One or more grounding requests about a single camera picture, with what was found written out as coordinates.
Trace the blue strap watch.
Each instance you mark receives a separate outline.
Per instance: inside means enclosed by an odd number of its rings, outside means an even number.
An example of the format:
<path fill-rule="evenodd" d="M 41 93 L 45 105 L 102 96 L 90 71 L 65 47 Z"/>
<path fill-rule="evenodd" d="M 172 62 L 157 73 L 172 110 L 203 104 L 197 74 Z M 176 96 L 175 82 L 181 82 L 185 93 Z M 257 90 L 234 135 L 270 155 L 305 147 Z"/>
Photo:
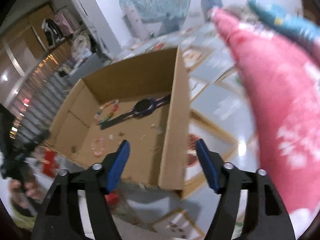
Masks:
<path fill-rule="evenodd" d="M 105 130 L 132 118 L 141 119 L 145 116 L 151 115 L 156 109 L 169 104 L 170 100 L 171 94 L 156 99 L 144 98 L 138 101 L 130 111 L 127 111 L 112 120 L 103 121 L 99 125 L 100 129 Z"/>

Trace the brown cardboard box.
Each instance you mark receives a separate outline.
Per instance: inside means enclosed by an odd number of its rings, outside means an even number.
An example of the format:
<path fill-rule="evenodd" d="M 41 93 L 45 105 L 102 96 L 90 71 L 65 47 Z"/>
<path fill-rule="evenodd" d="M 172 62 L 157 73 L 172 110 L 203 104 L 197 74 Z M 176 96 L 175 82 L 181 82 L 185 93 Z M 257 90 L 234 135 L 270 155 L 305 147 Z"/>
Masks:
<path fill-rule="evenodd" d="M 57 153 L 88 168 L 123 140 L 123 181 L 184 188 L 189 126 L 188 73 L 179 48 L 138 55 L 80 79 L 50 126 Z"/>

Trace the grey box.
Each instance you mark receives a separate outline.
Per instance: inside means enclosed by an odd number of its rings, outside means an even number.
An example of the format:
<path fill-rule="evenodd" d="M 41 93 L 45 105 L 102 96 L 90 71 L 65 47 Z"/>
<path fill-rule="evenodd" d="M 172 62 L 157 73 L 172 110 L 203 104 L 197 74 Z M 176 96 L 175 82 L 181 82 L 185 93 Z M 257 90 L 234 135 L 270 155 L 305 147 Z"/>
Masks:
<path fill-rule="evenodd" d="M 97 53 L 92 54 L 77 68 L 73 69 L 67 77 L 68 83 L 73 86 L 78 80 L 92 74 L 93 72 L 105 67 L 107 61 L 103 62 Z"/>

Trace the red floral quilt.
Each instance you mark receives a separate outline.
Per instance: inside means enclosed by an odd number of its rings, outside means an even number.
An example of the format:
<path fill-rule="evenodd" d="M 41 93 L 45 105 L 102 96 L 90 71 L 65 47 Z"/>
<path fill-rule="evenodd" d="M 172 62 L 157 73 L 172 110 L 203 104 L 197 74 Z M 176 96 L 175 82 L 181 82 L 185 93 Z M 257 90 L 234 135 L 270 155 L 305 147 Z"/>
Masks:
<path fill-rule="evenodd" d="M 223 9 L 211 19 L 229 46 L 250 99 L 260 165 L 287 210 L 319 209 L 319 69 L 299 46 Z"/>

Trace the teal pillow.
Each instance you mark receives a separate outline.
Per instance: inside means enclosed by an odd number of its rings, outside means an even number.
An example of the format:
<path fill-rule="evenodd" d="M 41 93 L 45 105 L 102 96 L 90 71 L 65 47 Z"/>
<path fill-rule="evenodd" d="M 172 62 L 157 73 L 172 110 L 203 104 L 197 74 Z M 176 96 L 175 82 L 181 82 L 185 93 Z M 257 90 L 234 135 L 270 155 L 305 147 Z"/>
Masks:
<path fill-rule="evenodd" d="M 281 6 L 266 0 L 248 0 L 247 3 L 261 22 L 278 33 L 303 46 L 319 44 L 319 26 L 310 20 L 291 14 Z"/>

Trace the blue water jug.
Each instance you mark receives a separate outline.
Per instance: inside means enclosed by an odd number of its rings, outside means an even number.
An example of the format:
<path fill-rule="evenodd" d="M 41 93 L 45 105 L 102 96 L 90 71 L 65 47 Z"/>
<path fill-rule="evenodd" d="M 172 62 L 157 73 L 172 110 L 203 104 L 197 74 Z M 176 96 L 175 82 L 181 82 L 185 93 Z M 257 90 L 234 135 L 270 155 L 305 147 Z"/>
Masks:
<path fill-rule="evenodd" d="M 205 22 L 209 21 L 208 14 L 213 7 L 218 7 L 218 8 L 223 7 L 222 0 L 201 0 L 201 8 L 202 8 Z"/>

